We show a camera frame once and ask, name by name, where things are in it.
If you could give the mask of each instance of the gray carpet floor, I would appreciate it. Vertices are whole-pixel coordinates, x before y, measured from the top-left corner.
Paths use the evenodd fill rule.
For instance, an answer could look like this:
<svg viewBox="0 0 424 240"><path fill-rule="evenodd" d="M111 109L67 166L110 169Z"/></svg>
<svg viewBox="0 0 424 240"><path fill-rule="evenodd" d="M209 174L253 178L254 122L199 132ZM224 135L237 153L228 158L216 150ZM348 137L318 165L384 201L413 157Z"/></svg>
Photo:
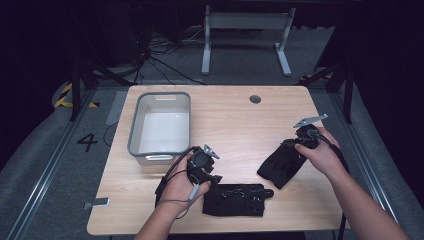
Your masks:
<svg viewBox="0 0 424 240"><path fill-rule="evenodd" d="M292 70L290 77L283 76L273 49L273 44L280 38L280 33L275 31L254 34L240 31L215 32L210 74L206 76L201 74L201 34L191 39L195 41L187 42L172 53L165 53L166 47L154 48L158 52L163 51L163 54L153 56L185 76L207 85L293 85L298 83L301 76L314 72L315 64L332 31L331 28L302 28L290 32L285 48ZM153 59L144 63L138 75L133 74L126 79L143 85L198 84ZM324 125L339 140L352 176L373 194L348 131L353 131L358 137L396 219L411 239L424 239L423 209L394 165L359 92L354 89L353 124L346 125L340 117L343 88L338 94L328 94L323 88L326 81L320 80L308 88L318 112L330 116ZM52 104L62 89L63 86L52 96ZM71 108L58 107L22 143L0 173L0 239L7 239L14 226L14 229L20 229L18 236L21 239L110 239L110 236L91 236L87 233L90 209L84 210L83 205L95 198L127 89L109 80L101 80L94 92L82 87L82 95L87 101L100 103L99 107L85 108L74 123L69 122ZM70 133L69 138L61 141L66 133ZM86 151L87 146L78 141L90 134L94 135L97 143ZM57 147L61 142L65 147L58 153ZM16 224L33 190L37 189L36 184L46 166L55 155L61 158L51 171L51 181L40 191L40 201L33 204L34 211L27 215L26 224ZM305 236L307 240L333 239L332 231L311 231L306 232ZM113 239L133 237L113 236ZM347 230L344 239L355 239L355 236Z"/></svg>

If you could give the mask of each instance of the black cloth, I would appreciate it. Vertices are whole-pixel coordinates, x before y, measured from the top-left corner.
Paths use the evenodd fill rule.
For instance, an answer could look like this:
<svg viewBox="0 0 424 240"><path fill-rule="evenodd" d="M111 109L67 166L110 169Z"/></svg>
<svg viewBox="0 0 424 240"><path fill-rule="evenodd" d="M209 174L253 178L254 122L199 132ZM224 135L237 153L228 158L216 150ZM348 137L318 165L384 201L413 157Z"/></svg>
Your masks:
<svg viewBox="0 0 424 240"><path fill-rule="evenodd" d="M262 184L217 184L204 195L203 213L211 216L259 216L274 196Z"/></svg>
<svg viewBox="0 0 424 240"><path fill-rule="evenodd" d="M297 152L294 144L294 139L284 140L280 147L262 163L257 172L259 176L272 181L278 189L283 188L306 161L306 157Z"/></svg>

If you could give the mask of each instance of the table top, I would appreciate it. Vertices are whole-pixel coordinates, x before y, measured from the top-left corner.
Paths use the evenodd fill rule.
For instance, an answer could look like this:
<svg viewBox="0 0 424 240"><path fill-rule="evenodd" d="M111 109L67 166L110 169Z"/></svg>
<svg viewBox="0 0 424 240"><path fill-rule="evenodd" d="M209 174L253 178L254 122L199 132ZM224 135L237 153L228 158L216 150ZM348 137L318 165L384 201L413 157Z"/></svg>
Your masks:
<svg viewBox="0 0 424 240"><path fill-rule="evenodd" d="M174 91L191 97L191 145L208 144L220 156L212 174L223 176L223 184L261 183L274 196L266 200L263 217L205 215L200 198L184 218L175 221L171 233L339 228L342 211L332 187L308 160L281 190L256 173L281 142L296 137L295 123L318 115L305 87L156 85L134 86L128 91L97 192L97 198L110 198L110 205L92 209L87 225L90 234L136 234L153 211L155 189L170 166L139 165L127 143L138 97ZM261 102L250 102L252 95Z"/></svg>

